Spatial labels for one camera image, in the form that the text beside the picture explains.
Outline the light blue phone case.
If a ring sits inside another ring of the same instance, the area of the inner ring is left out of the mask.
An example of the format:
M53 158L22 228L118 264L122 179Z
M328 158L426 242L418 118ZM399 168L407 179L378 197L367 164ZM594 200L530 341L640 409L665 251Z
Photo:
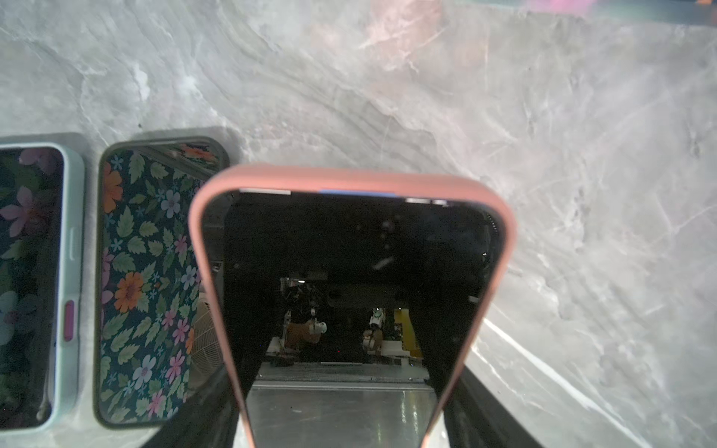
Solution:
M80 306L82 239L84 220L85 166L76 152L50 143L4 144L8 147L54 147L63 155L63 189L57 256L56 308L54 315L54 338L52 343L52 377L49 392L50 412L48 420L39 427L3 431L7 434L36 433L52 426L74 406L78 395L78 365L80 365L80 342L78 341L78 310Z

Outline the purple edged smartphone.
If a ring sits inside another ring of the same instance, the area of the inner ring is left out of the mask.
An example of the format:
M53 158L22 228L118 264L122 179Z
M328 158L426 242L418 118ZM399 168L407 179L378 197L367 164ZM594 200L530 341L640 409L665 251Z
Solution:
M45 423L63 189L54 147L1 152L1 429Z

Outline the pink phone case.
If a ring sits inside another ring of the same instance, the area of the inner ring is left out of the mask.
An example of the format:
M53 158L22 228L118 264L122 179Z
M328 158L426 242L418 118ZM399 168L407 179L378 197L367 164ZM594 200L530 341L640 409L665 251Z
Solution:
M274 441L265 446L259 447L424 447L429 442L431 431L446 432L444 425L444 406L446 406L449 397L457 384L457 380L466 366L468 356L472 351L472 344L479 332L479 328L484 319L485 313L489 308L500 283L502 276L507 271L508 262L511 258L513 248L516 242L516 224L515 218L510 208L500 199L500 197L483 186L477 181L462 178L450 177L450 175L418 175L418 174L392 174L392 173L373 173L361 172L342 169L329 168L302 168L302 167L280 167L272 165L237 165L227 168L212 177L200 190L192 201L189 214L190 239L195 252L198 269L203 280L205 290L205 298L211 312L218 338L218 346L222 354L223 362L219 368L225 367L229 377L233 394L239 410L239 421L236 430L236 436L245 436L248 444L255 446L250 440L250 436L246 432L244 420L241 417L239 409L239 394L236 382L235 372L228 368L227 364L231 358L229 347L220 339L218 335L223 328L223 321L220 315L220 306L218 306L217 293L214 288L214 270L210 266L207 248L202 237L201 216L207 207L207 203L223 192L230 190L298 190L298 192L368 192L368 193L393 193L406 198L422 198L422 199L445 199L445 200L461 200L482 203L497 211L502 218L505 226L505 248L493 281L489 287L487 298L483 304L479 314L477 324L475 326L474 336L465 345L463 358L457 365L456 373L453 380L449 384L448 390L444 392L442 399L438 404L431 427L422 442L418 446L410 446L408 443L408 435L406 432L399 432L397 442L391 446L378 446L369 444L359 444L351 446L310 446L302 444L300 446L280 444L278 438L286 433L291 435L303 435L311 429L326 429L330 436L335 436L337 427L328 427L323 414L307 413L307 412L289 412L286 419L269 425L269 432L274 437Z

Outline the blue edged smartphone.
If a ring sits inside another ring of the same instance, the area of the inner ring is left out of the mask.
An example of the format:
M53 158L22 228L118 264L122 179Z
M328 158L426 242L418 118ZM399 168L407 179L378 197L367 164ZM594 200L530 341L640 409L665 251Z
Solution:
M280 444L424 441L505 248L473 201L393 193L230 190L201 231L239 409L255 446L289 412L328 427Z

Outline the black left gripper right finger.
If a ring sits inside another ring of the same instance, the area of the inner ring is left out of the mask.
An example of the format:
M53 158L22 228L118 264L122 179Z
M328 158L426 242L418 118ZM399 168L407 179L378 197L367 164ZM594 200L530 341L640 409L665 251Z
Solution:
M444 425L453 448L541 448L468 368L444 406Z

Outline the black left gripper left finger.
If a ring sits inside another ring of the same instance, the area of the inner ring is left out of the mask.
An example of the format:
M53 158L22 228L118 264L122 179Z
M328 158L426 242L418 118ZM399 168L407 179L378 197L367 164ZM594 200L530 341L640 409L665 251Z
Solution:
M231 378L221 367L142 447L232 447L238 421Z

